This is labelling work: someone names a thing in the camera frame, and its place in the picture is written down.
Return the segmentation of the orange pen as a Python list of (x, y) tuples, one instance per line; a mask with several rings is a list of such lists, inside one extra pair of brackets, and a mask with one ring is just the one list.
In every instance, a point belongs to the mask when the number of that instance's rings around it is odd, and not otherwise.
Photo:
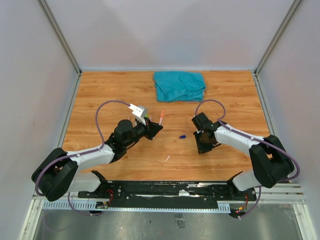
[(159, 119), (159, 125), (162, 126), (162, 122), (163, 122), (163, 117), (164, 117), (164, 109), (162, 109), (161, 114), (160, 114), (160, 119)]

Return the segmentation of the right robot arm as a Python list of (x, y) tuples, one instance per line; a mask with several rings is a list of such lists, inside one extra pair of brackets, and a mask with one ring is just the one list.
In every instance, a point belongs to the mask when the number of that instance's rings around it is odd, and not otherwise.
[(192, 118), (198, 154), (206, 154), (220, 145), (228, 145), (249, 156), (252, 170), (239, 172), (227, 181), (226, 193), (232, 200), (255, 187), (272, 188), (295, 170), (281, 141), (274, 135), (255, 136), (224, 121), (212, 122), (203, 113)]

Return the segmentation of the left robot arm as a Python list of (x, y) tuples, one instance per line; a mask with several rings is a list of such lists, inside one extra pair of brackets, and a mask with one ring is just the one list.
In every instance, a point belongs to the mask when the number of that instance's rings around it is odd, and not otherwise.
[(118, 161), (141, 138), (152, 140), (163, 129), (147, 117), (144, 121), (133, 125), (128, 119), (121, 120), (109, 138), (96, 147), (69, 152), (55, 148), (31, 176), (36, 193), (50, 202), (70, 192), (85, 191), (96, 198), (103, 197), (107, 185), (96, 174), (82, 171)]

